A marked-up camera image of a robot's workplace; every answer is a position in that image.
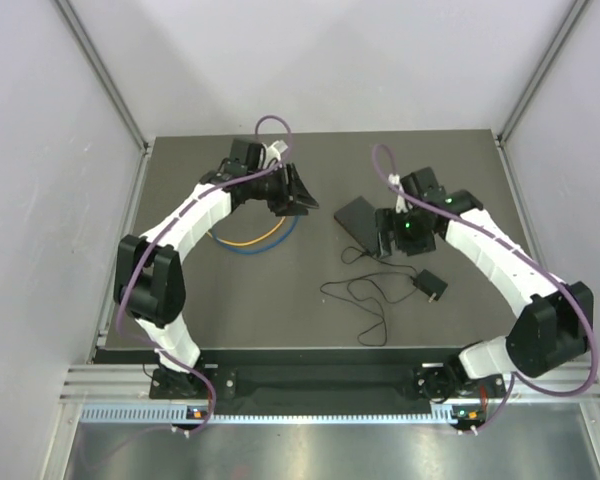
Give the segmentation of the black network switch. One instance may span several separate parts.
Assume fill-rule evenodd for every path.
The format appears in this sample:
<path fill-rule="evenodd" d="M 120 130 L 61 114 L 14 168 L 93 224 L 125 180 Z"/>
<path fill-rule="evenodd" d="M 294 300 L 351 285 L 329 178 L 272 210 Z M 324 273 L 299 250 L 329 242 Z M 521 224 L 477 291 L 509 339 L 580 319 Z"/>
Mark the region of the black network switch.
<path fill-rule="evenodd" d="M 334 220 L 357 244 L 373 257 L 381 258 L 382 249 L 375 218 L 375 207 L 358 196 L 334 213 Z"/>

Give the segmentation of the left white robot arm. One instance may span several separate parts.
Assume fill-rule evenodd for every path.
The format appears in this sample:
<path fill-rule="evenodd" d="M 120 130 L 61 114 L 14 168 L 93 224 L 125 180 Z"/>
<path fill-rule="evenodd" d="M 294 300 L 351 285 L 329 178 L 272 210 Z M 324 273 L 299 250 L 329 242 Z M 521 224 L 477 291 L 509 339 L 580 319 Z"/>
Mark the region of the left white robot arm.
<path fill-rule="evenodd" d="M 181 205 L 141 235 L 118 244 L 113 298 L 119 315 L 129 315 L 147 334 L 160 365 L 185 396 L 206 387 L 196 366 L 201 350 L 183 318 L 186 287 L 183 261 L 217 223 L 244 203 L 266 203 L 277 217 L 305 216 L 319 206 L 292 163 L 288 145 L 236 139 L 219 167 L 205 174 Z"/>

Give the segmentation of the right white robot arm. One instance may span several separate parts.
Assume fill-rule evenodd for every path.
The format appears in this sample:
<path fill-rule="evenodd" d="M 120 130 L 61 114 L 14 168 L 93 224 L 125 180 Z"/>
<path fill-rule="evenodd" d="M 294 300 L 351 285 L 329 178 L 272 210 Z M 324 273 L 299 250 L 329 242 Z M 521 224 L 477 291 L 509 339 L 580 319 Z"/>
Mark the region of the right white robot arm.
<path fill-rule="evenodd" d="M 467 396 L 484 378 L 502 374 L 529 384 L 589 353 L 589 376 L 572 392 L 586 391 L 599 362 L 591 289 L 582 282 L 567 284 L 543 269 L 496 225 L 473 194 L 447 192 L 432 169 L 383 179 L 397 196 L 395 207 L 377 213 L 385 247 L 418 255 L 434 250 L 436 239 L 444 240 L 485 276 L 516 318 L 508 334 L 465 347 L 446 362 L 449 388 Z"/>

